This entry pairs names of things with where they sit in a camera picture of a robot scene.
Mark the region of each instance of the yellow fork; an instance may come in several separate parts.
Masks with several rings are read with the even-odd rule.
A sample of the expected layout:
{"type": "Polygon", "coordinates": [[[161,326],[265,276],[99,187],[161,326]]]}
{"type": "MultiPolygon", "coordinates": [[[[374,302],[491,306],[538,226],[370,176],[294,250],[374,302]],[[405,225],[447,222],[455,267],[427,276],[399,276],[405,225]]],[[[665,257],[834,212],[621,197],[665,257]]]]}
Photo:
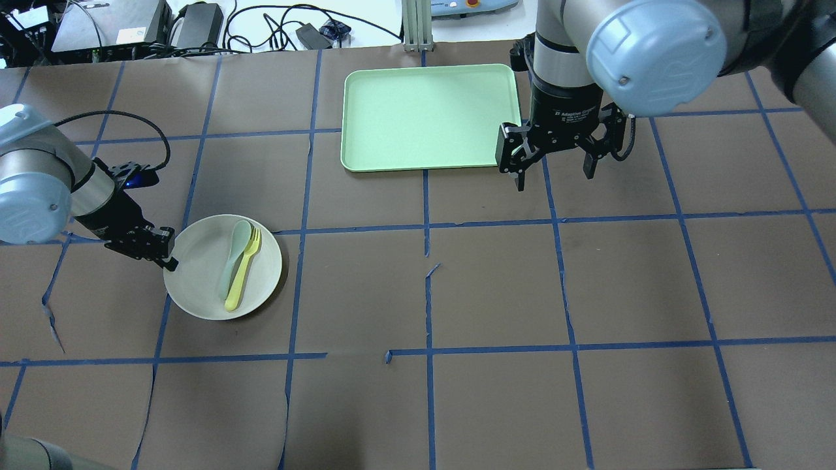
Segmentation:
{"type": "Polygon", "coordinates": [[[241,258],[241,265],[235,273],[235,279],[232,281],[232,287],[229,289],[227,301],[223,304],[223,308],[227,312],[232,312],[241,304],[241,293],[244,289],[244,279],[247,277],[247,268],[250,265],[250,258],[256,254],[258,248],[261,246],[261,229],[258,227],[252,228],[250,233],[250,241],[247,242],[247,247],[244,248],[244,254],[241,258]]]}

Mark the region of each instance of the white surface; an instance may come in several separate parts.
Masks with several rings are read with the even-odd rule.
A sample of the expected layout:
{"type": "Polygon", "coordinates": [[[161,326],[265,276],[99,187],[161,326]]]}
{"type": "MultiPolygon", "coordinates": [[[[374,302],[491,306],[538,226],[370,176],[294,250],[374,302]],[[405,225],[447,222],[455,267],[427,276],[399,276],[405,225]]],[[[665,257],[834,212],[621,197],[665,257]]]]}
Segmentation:
{"type": "MultiPolygon", "coordinates": [[[[193,2],[194,0],[168,0],[174,14],[193,2]]],[[[214,3],[221,6],[226,21],[232,12],[234,0],[216,0],[214,3]]],[[[400,31],[400,0],[311,0],[308,3],[377,23],[393,33],[400,31]]],[[[238,0],[239,10],[253,5],[293,5],[293,2],[238,0]]],[[[270,34],[262,15],[267,13],[278,21],[283,12],[283,8],[263,8],[241,13],[232,22],[230,34],[241,34],[253,44],[260,43],[270,34]]],[[[387,46],[399,43],[397,38],[367,24],[335,15],[334,18],[352,28],[350,41],[344,44],[344,47],[387,46]]],[[[288,14],[288,19],[311,23],[319,28],[327,18],[319,12],[293,10],[288,14]]],[[[432,34],[437,43],[520,39],[534,31],[536,22],[537,0],[519,0],[516,7],[502,13],[485,13],[461,19],[435,19],[432,22],[432,34]]],[[[291,25],[290,29],[295,31],[297,27],[297,24],[291,25]]],[[[293,41],[302,48],[296,35],[292,31],[290,34],[293,41]]],[[[234,49],[245,48],[239,45],[234,49]]],[[[259,50],[268,50],[268,47],[264,46],[259,50]]]]}
{"type": "Polygon", "coordinates": [[[234,319],[248,314],[267,300],[282,275],[282,250],[262,224],[243,216],[211,216],[192,223],[177,236],[171,256],[180,264],[172,273],[163,270],[166,289],[175,304],[202,319],[234,319]],[[227,312],[217,297],[217,281],[229,254],[232,228],[249,221],[262,233],[262,244],[252,257],[241,304],[227,312]]]}

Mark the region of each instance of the rectangular tray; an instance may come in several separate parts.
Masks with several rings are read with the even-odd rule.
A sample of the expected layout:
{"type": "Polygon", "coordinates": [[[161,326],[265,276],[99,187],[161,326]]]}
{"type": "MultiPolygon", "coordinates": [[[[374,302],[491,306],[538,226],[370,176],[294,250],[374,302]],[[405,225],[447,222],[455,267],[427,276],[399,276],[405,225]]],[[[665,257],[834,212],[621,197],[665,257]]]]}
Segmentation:
{"type": "Polygon", "coordinates": [[[495,166],[502,122],[520,124],[506,65],[359,70],[345,79],[341,161],[350,171],[495,166]]]}

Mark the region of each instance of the round plate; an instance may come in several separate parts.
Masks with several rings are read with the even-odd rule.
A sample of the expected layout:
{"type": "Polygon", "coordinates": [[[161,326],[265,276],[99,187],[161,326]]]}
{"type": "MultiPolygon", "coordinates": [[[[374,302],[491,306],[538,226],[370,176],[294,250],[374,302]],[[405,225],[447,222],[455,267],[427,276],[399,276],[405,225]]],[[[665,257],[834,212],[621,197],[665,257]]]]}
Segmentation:
{"type": "Polygon", "coordinates": [[[202,319],[234,319],[252,312],[270,297],[282,275],[282,250],[276,238],[262,224],[244,216],[224,214],[192,223],[175,239],[171,256],[180,264],[174,272],[163,269],[168,294],[181,309],[202,319]],[[232,228],[239,220],[261,230],[262,243],[250,260],[241,304],[227,312],[225,299],[217,296],[216,289],[229,257],[232,228]]]}

